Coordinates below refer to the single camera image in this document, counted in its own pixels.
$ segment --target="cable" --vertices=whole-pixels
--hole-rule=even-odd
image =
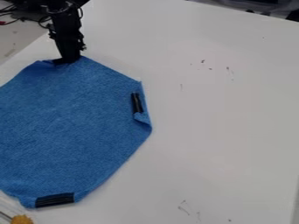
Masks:
[[[0,15],[0,17],[11,15],[11,14],[12,14],[11,12],[10,13],[4,13],[4,14]],[[10,21],[10,22],[0,21],[1,22],[0,25],[11,25],[13,23],[16,23],[18,20],[20,20],[20,19],[17,18],[15,20]]]
[[[6,7],[2,8],[0,10],[0,13],[11,12],[11,11],[15,11],[16,9],[17,9],[17,7],[15,6],[15,4],[11,4],[9,6],[6,6]]]
[[[39,24],[40,27],[42,27],[42,28],[44,28],[44,29],[48,29],[48,25],[49,25],[49,24],[47,24],[47,25],[42,25],[42,23],[47,22],[47,21],[50,21],[50,20],[51,20],[51,18],[50,18],[49,16],[44,16],[44,17],[42,17],[42,18],[38,21],[38,24]]]

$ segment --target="white table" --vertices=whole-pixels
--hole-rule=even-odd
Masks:
[[[86,56],[143,81],[154,131],[81,203],[34,212],[40,223],[299,222],[299,24],[96,0],[83,25]],[[0,81],[57,55],[43,36],[0,66]]]
[[[0,9],[11,3],[0,0]],[[12,21],[10,15],[0,17],[0,21]],[[38,23],[31,21],[17,21],[14,24],[0,26],[0,65],[16,53],[22,51],[34,40],[45,34],[46,30]]]

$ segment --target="white object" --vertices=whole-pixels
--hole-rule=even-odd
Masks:
[[[141,77],[153,133],[51,223],[299,223],[299,24],[178,0],[85,7],[86,56]],[[57,57],[45,35],[0,66],[4,84]]]

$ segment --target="black robot end effector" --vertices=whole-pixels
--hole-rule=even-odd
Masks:
[[[49,36],[55,40],[61,59],[55,59],[56,65],[74,63],[80,58],[80,51],[86,49],[83,34],[80,32],[81,21],[79,5],[66,0],[47,0],[47,12],[52,19],[48,26]]]

